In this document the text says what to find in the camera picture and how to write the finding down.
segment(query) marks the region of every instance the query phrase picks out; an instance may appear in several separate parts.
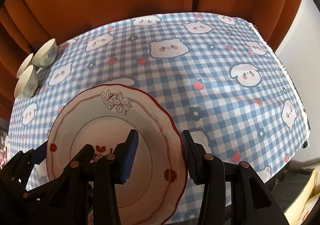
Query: blue checkered tablecloth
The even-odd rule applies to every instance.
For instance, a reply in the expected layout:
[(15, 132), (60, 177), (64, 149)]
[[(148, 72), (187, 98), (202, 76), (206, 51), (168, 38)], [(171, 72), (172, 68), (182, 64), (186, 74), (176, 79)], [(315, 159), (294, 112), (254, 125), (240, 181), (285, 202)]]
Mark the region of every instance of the blue checkered tablecloth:
[[(190, 130), (222, 161), (248, 161), (263, 181), (308, 138), (307, 116), (291, 79), (252, 24), (210, 13), (174, 13), (98, 27), (60, 45), (38, 72), (39, 90), (16, 100), (9, 155), (37, 148), (59, 111), (81, 91), (108, 81), (153, 96), (178, 130)], [(27, 189), (48, 181), (33, 170)], [(199, 215), (203, 186), (188, 179), (167, 223)], [(227, 204), (230, 204), (227, 184)]]

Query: white wall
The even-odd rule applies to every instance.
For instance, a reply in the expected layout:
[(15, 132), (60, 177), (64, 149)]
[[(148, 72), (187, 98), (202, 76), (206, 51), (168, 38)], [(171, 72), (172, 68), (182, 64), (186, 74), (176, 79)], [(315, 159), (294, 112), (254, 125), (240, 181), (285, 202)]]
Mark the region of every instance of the white wall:
[(308, 115), (309, 147), (299, 149), (292, 165), (320, 162), (320, 12), (313, 0), (302, 0), (276, 54), (290, 74)]

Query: copper screw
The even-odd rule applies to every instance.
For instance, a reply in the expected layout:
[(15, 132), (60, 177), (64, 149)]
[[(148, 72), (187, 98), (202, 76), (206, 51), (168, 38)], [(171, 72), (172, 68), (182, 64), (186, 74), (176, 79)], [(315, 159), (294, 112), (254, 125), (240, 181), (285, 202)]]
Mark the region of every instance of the copper screw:
[(70, 164), (70, 167), (71, 168), (76, 168), (76, 167), (78, 167), (79, 166), (79, 162), (78, 161), (73, 161), (73, 162), (71, 162), (71, 164)]
[(249, 163), (246, 162), (246, 161), (242, 161), (240, 164), (241, 164), (241, 166), (242, 166), (243, 168), (248, 168), (248, 167), (249, 167)]
[(213, 154), (207, 153), (204, 155), (204, 158), (207, 160), (212, 160), (212, 159), (214, 159), (214, 156), (213, 156)]
[(108, 159), (108, 160), (113, 160), (115, 158), (116, 158), (116, 155), (113, 153), (106, 154), (106, 159)]

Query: table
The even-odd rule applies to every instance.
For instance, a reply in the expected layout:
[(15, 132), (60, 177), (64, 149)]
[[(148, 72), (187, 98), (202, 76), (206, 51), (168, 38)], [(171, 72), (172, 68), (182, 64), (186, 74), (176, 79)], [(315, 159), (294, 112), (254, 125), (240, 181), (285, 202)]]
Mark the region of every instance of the table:
[[(16, 99), (9, 155), (48, 138), (63, 106), (81, 91), (123, 83), (152, 95), (179, 131), (222, 161), (248, 161), (263, 181), (277, 173), (308, 138), (302, 102), (276, 55), (252, 24), (210, 13), (158, 14), (111, 23), (59, 47), (55, 63), (38, 71), (39, 90)], [(48, 181), (45, 164), (27, 189)], [(199, 215), (203, 186), (188, 179), (167, 223)], [(230, 204), (230, 185), (226, 202)]]

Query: red leaf print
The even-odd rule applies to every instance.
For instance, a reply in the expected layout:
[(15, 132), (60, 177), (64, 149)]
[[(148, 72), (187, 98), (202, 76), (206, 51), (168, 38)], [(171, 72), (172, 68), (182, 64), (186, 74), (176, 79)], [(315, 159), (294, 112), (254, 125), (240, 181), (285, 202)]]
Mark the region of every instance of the red leaf print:
[(50, 151), (51, 152), (55, 152), (55, 151), (57, 151), (57, 146), (54, 144), (54, 143), (52, 143), (52, 144), (50, 144)]
[(166, 169), (164, 171), (164, 178), (168, 182), (174, 182), (177, 178), (177, 173), (172, 169)]

